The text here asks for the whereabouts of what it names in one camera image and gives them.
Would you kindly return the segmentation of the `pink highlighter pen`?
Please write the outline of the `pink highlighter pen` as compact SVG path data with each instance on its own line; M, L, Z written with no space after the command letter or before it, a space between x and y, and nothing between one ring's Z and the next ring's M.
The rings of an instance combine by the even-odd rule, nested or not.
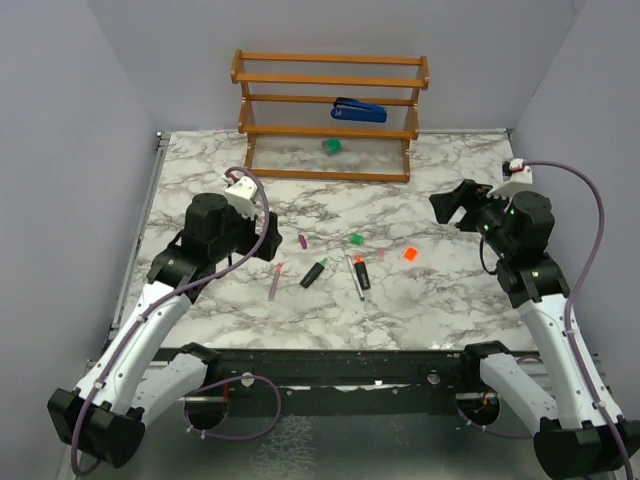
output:
M280 275L281 275L281 272L282 272L282 267L283 267L282 263L279 263L275 267L274 275L273 275L272 282L271 282L270 289L269 289L269 293L268 293L268 300L270 302L274 301L274 299L275 299L279 278L280 278Z

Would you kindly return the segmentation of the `black green highlighter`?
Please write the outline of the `black green highlighter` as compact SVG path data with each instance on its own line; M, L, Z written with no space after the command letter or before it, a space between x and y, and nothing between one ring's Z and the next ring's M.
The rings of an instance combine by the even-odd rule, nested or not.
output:
M299 285L303 288L309 288L316 279L320 276L320 274L325 270L328 259L323 258L322 260L315 262L310 270L304 275L302 280L299 282Z

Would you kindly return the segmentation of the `green highlighter cap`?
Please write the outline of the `green highlighter cap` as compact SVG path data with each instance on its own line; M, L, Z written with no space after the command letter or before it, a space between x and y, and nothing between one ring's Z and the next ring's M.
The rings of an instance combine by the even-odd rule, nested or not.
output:
M354 245L361 245L363 241L363 237L359 234L352 234L350 237L350 242Z

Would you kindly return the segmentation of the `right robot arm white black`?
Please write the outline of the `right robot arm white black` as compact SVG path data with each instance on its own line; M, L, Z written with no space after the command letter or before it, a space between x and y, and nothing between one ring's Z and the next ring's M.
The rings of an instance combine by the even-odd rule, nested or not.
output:
M534 381L498 341L465 347L461 383L472 391L491 388L514 411L550 478L618 469L631 477L639 423L624 417L602 381L570 304L570 287L546 251L555 225L551 203L533 191L497 198L490 190L464 180L429 201L440 224L462 209L457 228L479 233L497 255L498 283L534 339L550 388Z

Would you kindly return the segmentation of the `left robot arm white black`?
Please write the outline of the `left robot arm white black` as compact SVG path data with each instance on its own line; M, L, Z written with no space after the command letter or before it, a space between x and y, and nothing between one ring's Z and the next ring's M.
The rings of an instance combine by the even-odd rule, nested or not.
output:
M56 389L47 410L61 441L78 456L120 468L131 460L148 427L179 398L220 385L215 354L190 343L169 364L147 369L172 328L203 289L252 258L270 261L282 242L264 189L241 184L222 194L197 194L184 226L152 261L136 307L94 366L72 390Z

